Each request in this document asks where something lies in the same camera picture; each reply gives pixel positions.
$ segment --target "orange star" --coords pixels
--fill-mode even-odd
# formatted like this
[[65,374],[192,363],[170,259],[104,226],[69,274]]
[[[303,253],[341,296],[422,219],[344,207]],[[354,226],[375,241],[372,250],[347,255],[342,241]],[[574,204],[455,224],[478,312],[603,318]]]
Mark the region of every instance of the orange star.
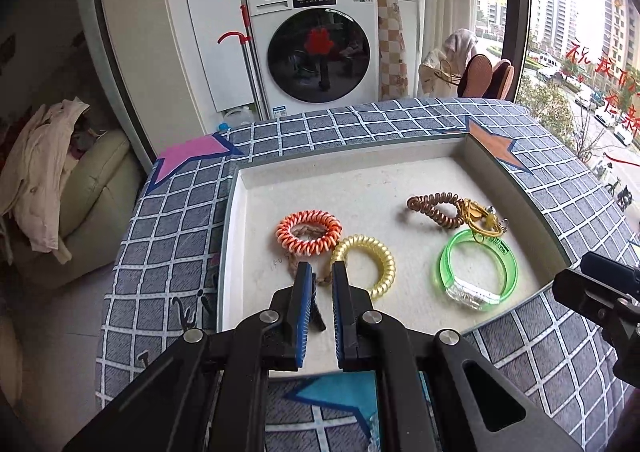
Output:
[[489,151],[489,154],[495,157],[498,161],[511,165],[518,170],[530,172],[522,161],[520,161],[511,152],[516,140],[499,134],[492,134],[486,128],[482,127],[476,123],[475,120],[469,117],[467,117],[466,123],[469,134],[471,134],[480,143],[480,145],[486,148]]

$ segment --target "white tray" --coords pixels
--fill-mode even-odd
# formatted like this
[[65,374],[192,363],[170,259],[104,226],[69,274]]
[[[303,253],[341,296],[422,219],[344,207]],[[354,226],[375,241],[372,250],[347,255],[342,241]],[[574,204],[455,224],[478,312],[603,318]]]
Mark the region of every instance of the white tray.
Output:
[[[509,219],[504,240],[518,262],[518,284],[509,299],[491,311],[456,304],[433,279],[438,256],[452,236],[421,213],[409,211],[410,196],[452,192],[482,205],[494,205]],[[524,191],[471,136],[453,134],[420,141],[399,140],[307,153],[267,164],[240,166],[226,209],[218,293],[220,329],[268,308],[273,292],[292,284],[276,225],[300,210],[326,210],[342,223],[344,237],[356,233],[380,239],[396,259],[396,282],[374,308],[406,327],[434,333],[460,332],[513,308],[548,284],[568,259],[556,236]],[[316,273],[329,255],[311,260]],[[495,263],[475,243],[454,254],[456,274],[500,291]],[[375,262],[360,252],[348,257],[350,284],[370,287],[378,278]],[[297,373],[338,371],[330,287],[319,287],[317,301],[327,330],[309,330],[304,367]]]

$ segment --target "yellow spiral hair tie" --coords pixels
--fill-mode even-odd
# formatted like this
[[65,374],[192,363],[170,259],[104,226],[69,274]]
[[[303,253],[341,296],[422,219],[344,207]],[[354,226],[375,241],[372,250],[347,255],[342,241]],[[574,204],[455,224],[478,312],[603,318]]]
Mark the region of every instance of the yellow spiral hair tie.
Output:
[[336,245],[334,252],[331,254],[330,267],[336,260],[343,260],[347,265],[347,253],[352,247],[359,247],[365,250],[371,257],[380,261],[382,264],[382,276],[376,284],[367,289],[367,293],[372,299],[381,297],[385,294],[396,279],[396,261],[391,255],[388,247],[382,244],[378,239],[368,237],[367,235],[350,235],[346,239],[342,239]]

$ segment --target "green light-up wristband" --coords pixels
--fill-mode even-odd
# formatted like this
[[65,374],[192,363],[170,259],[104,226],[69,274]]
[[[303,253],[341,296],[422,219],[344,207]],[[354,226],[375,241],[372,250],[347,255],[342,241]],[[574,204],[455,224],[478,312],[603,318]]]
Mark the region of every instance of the green light-up wristband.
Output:
[[[467,241],[475,241],[482,247],[490,250],[500,262],[504,287],[500,294],[479,288],[456,277],[451,269],[451,250],[456,244]],[[453,300],[465,304],[473,309],[487,310],[500,304],[513,292],[518,281],[518,264],[513,257],[513,252],[509,246],[498,237],[485,237],[482,242],[474,239],[474,233],[470,229],[465,229],[456,233],[447,243],[440,255],[440,279],[442,284]]]

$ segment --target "orange spiral hair tie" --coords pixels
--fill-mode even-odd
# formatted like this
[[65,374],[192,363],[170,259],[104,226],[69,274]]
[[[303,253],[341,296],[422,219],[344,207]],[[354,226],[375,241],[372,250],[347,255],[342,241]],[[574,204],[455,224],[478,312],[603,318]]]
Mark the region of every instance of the orange spiral hair tie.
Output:
[[[291,232],[291,228],[296,225],[320,225],[326,229],[326,233],[319,239],[303,241]],[[296,255],[320,255],[323,251],[329,251],[335,247],[341,233],[340,221],[321,210],[292,213],[282,219],[276,228],[278,242],[288,252]]]

